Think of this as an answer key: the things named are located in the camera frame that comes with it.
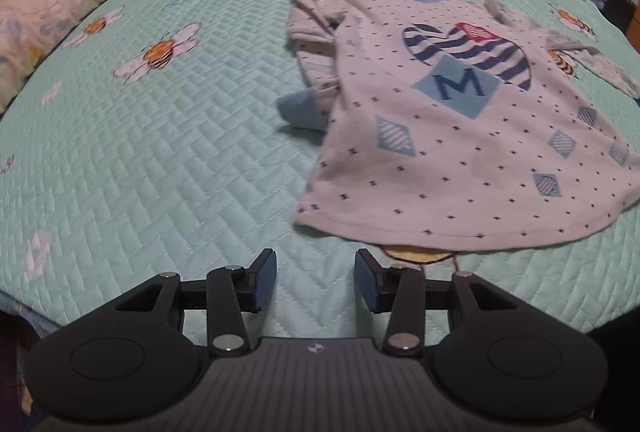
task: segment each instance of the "quilted bedspread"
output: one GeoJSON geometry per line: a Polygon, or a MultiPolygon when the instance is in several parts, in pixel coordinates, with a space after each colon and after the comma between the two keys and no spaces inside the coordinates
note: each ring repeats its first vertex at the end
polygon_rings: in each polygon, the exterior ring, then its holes
{"type": "MultiPolygon", "coordinates": [[[[570,11],[640,77],[638,55],[590,2],[503,1],[559,29],[558,8],[570,11]]],[[[353,285],[362,244],[291,223],[321,135],[287,127],[274,108],[304,86],[288,8],[108,0],[73,31],[0,125],[0,290],[64,324],[159,272],[201,278],[272,247],[277,284],[249,321],[254,335],[379,333],[384,317],[366,313],[353,285]]],[[[638,151],[638,105],[583,68],[571,79],[638,151]]],[[[580,242],[470,253],[458,265],[587,331],[640,303],[638,214],[580,242]]],[[[453,270],[449,260],[426,274],[453,270]]],[[[204,329],[203,314],[187,316],[192,340],[203,343],[204,329]]],[[[429,339],[446,332],[446,316],[430,314],[429,339]]]]}

